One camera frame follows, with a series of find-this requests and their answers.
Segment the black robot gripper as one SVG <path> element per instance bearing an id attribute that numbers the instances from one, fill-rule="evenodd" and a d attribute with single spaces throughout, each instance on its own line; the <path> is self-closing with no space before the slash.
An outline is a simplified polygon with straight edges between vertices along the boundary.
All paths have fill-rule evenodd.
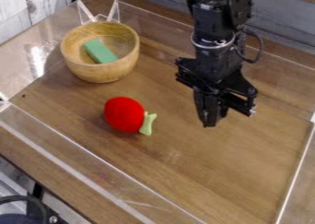
<path id="1" fill-rule="evenodd" d="M 196 58 L 176 59 L 177 80 L 193 89 L 197 118 L 204 127 L 214 127 L 228 108 L 250 116 L 254 113 L 257 89 L 242 76 L 242 59 L 234 48 L 196 48 Z"/>

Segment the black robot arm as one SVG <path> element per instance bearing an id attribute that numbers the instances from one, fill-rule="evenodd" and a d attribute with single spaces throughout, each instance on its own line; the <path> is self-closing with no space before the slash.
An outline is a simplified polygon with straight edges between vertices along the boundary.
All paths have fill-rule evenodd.
<path id="1" fill-rule="evenodd" d="M 244 56 L 244 27 L 250 18 L 252 0 L 186 0 L 194 20 L 190 43 L 193 58 L 177 58 L 176 79 L 193 90 L 197 118 L 216 126 L 228 110 L 245 116 L 254 112 L 257 89 L 242 75 L 242 65 L 257 62 Z"/>

